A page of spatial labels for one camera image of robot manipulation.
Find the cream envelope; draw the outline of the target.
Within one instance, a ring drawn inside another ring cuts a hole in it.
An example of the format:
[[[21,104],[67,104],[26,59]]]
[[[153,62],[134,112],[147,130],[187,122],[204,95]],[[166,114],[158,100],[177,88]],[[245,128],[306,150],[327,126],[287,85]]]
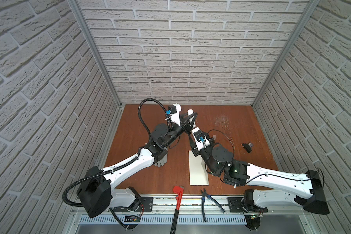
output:
[[[208,173],[205,170],[205,162],[199,155],[194,156],[192,151],[189,151],[189,178],[191,186],[208,186]]]

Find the white glue stick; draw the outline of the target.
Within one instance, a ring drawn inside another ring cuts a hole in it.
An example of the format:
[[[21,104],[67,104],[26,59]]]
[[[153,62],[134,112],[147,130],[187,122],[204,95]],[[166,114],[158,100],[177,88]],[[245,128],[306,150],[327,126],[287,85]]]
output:
[[[194,113],[193,109],[187,110],[188,121],[191,121],[191,120],[192,120],[192,118],[193,118],[193,113]]]

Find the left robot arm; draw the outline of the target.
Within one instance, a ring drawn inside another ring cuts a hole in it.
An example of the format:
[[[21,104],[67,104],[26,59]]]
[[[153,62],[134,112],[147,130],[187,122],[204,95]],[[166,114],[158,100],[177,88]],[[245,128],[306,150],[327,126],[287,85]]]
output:
[[[136,154],[103,169],[94,166],[84,178],[69,186],[69,189],[79,186],[77,196],[80,202],[75,203],[75,206],[83,207],[90,218],[99,216],[109,208],[136,209],[140,199],[138,192],[132,187],[119,189],[117,186],[142,169],[165,162],[170,145],[183,133],[191,139],[193,154],[199,155],[206,144],[204,137],[195,135],[199,131],[195,125],[197,113],[188,112],[181,115],[179,112],[172,114],[166,111],[165,115],[172,125],[157,125],[150,133],[149,141],[139,147]]]

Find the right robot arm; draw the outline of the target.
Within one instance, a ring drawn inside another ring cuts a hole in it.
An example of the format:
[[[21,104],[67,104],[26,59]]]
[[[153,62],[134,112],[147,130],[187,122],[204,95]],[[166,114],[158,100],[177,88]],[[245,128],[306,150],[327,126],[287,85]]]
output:
[[[234,153],[202,131],[190,134],[189,141],[193,154],[205,162],[207,173],[219,177],[223,183],[236,187],[261,186],[275,193],[261,195],[259,190],[246,190],[242,205],[247,211],[258,212],[275,202],[289,202],[312,214],[330,213],[320,170],[286,173],[235,160]]]

